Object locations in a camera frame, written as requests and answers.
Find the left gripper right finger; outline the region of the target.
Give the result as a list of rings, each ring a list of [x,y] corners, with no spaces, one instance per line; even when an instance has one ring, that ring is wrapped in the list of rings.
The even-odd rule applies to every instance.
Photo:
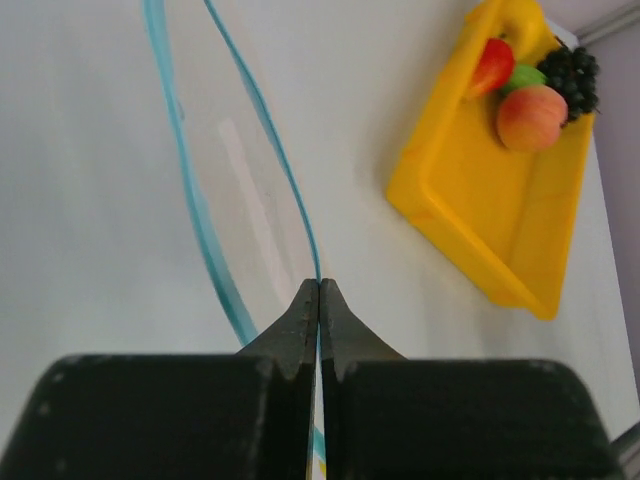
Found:
[[[619,479],[582,380],[542,359],[409,360],[319,288],[331,479]]]

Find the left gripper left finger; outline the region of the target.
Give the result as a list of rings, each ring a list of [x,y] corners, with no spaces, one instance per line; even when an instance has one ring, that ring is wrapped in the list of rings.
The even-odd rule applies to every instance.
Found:
[[[232,355],[76,355],[36,383],[5,479],[307,479],[319,287]]]

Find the clear zip top bag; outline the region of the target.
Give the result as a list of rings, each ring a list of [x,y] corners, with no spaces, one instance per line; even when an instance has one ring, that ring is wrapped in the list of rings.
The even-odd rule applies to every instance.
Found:
[[[321,277],[303,196],[229,1],[146,1],[143,15],[204,264],[239,343]]]

